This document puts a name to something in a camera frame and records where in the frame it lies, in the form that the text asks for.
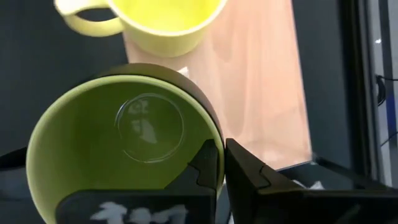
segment mug handle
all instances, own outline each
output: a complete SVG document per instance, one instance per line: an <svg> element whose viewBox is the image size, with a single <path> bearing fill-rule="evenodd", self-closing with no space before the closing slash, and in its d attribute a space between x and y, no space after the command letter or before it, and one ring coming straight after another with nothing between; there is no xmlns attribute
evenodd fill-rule
<svg viewBox="0 0 398 224"><path fill-rule="evenodd" d="M82 19L77 13L86 9L109 7L106 0L54 0L55 8L74 31L92 37L106 37L122 32L120 18L94 22Z"/></svg>

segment mug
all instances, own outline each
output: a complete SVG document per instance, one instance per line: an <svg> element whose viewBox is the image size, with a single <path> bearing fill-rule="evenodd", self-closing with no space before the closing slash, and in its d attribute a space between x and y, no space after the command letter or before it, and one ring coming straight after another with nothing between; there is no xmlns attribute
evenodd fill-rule
<svg viewBox="0 0 398 224"><path fill-rule="evenodd" d="M227 0L55 0L70 28L92 37L125 32L142 50L176 57L194 49ZM93 22L76 14L109 7L116 18Z"/></svg>
<svg viewBox="0 0 398 224"><path fill-rule="evenodd" d="M130 64L99 74L58 98L41 116L27 150L29 190L46 223L79 190L163 189L207 139L218 150L220 124L200 89L178 72Z"/></svg>

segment yellow mug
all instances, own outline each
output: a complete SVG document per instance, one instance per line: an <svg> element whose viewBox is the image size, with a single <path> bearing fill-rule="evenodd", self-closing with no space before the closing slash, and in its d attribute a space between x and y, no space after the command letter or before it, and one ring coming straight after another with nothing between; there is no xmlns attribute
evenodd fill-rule
<svg viewBox="0 0 398 224"><path fill-rule="evenodd" d="M55 8L68 26L92 37L124 31L142 50L161 57L176 57L193 50L206 27L227 0L55 0ZM101 22L77 16L87 9L109 7L117 16Z"/></svg>

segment cable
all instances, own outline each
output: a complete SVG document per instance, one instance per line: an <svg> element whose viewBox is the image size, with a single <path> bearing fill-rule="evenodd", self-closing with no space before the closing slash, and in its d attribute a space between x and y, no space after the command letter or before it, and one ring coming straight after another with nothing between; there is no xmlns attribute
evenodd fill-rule
<svg viewBox="0 0 398 224"><path fill-rule="evenodd" d="M384 85L382 78L383 77L381 75L376 75L376 83L377 87L379 88L379 93L377 94L378 106L382 105L386 100L386 86Z"/></svg>
<svg viewBox="0 0 398 224"><path fill-rule="evenodd" d="M398 134L398 131L394 134L391 134L387 140L385 140L383 143L381 143L380 147L385 145L387 142L389 142L393 137L395 137Z"/></svg>
<svg viewBox="0 0 398 224"><path fill-rule="evenodd" d="M381 79L384 79L384 80L389 80L389 81L398 81L398 78L386 78L386 77L381 76L381 75L377 75L377 77L379 77Z"/></svg>

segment black table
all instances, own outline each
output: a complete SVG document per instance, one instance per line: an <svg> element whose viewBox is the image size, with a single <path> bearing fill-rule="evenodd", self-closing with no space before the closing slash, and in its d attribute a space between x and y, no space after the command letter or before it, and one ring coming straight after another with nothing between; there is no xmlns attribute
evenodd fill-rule
<svg viewBox="0 0 398 224"><path fill-rule="evenodd" d="M109 11L83 16L107 19ZM62 93L88 76L127 63L121 34L70 30L52 0L0 1L0 156L26 146L34 125ZM0 223L43 223L25 169L0 172Z"/></svg>

